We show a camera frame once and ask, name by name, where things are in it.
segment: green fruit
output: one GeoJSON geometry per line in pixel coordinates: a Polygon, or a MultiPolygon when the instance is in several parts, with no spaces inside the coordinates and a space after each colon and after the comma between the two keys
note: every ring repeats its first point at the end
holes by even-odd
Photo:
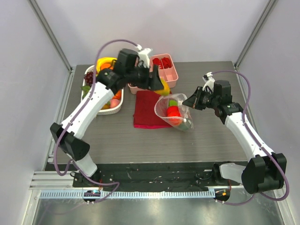
{"type": "Polygon", "coordinates": [[[88,86],[88,85],[82,86],[82,87],[80,87],[80,88],[81,88],[81,90],[83,90],[84,92],[89,92],[89,91],[90,91],[90,86],[88,86]]]}
{"type": "Polygon", "coordinates": [[[178,103],[176,100],[169,100],[169,106],[178,106],[178,103]]]}

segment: red cloth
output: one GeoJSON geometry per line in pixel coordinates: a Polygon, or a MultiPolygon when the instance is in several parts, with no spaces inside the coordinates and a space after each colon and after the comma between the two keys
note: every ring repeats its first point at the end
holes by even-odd
{"type": "Polygon", "coordinates": [[[160,95],[149,90],[136,93],[135,113],[133,115],[133,126],[143,129],[157,129],[172,127],[159,118],[154,112],[154,106],[160,95]]]}

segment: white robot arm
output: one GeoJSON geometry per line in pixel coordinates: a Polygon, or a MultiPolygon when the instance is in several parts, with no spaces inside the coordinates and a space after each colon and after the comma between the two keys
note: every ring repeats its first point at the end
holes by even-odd
{"type": "Polygon", "coordinates": [[[90,145],[84,142],[82,137],[98,111],[127,83],[134,83],[135,86],[148,90],[164,88],[158,76],[158,67],[154,65],[153,71],[150,72],[151,49],[141,49],[140,46],[138,49],[139,52],[130,49],[121,50],[114,69],[103,69],[98,74],[92,97],[90,97],[91,89],[71,115],[61,124],[53,123],[50,127],[56,142],[63,130],[67,129],[60,147],[76,162],[80,170],[94,181],[98,181],[98,169],[89,155],[90,145]],[[76,114],[78,114],[76,119],[70,123],[76,114]]]}
{"type": "Polygon", "coordinates": [[[284,178],[269,156],[276,160],[285,173],[284,155],[274,153],[264,143],[246,115],[243,120],[243,109],[238,103],[232,102],[231,86],[228,81],[215,81],[211,72],[204,75],[203,79],[205,85],[198,87],[195,93],[183,102],[183,105],[197,110],[214,109],[215,115],[237,138],[248,160],[247,166],[235,163],[217,165],[215,172],[221,179],[230,179],[243,184],[250,194],[282,188],[284,178]]]}

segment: pink plastic tray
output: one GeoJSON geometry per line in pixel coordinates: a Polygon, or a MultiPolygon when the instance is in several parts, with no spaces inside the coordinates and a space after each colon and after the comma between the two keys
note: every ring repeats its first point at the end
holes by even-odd
{"type": "MultiPolygon", "coordinates": [[[[167,84],[169,85],[170,88],[173,88],[176,86],[176,82],[178,80],[178,74],[177,74],[177,71],[173,64],[173,60],[169,54],[161,54],[161,55],[152,56],[150,59],[150,66],[151,66],[151,68],[153,67],[153,61],[152,61],[153,59],[158,58],[161,60],[164,57],[169,58],[171,60],[172,67],[168,68],[168,69],[159,69],[159,67],[158,67],[158,74],[161,78],[163,78],[167,82],[167,84]]],[[[130,88],[130,92],[134,95],[137,93],[137,91],[143,90],[138,87],[132,87],[130,84],[128,84],[128,86],[130,88]]]]}

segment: clear plastic bag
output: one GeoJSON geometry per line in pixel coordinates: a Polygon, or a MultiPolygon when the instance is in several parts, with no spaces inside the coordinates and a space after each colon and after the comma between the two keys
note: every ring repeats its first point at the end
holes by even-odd
{"type": "Polygon", "coordinates": [[[178,130],[191,130],[194,128],[194,125],[192,117],[189,113],[189,108],[182,104],[182,102],[186,99],[187,96],[185,94],[171,94],[168,96],[161,96],[154,106],[154,112],[158,117],[178,130]],[[179,111],[179,113],[172,113],[169,109],[170,107],[175,106],[172,105],[175,101],[177,102],[178,109],[176,107],[174,107],[173,109],[179,111]]]}

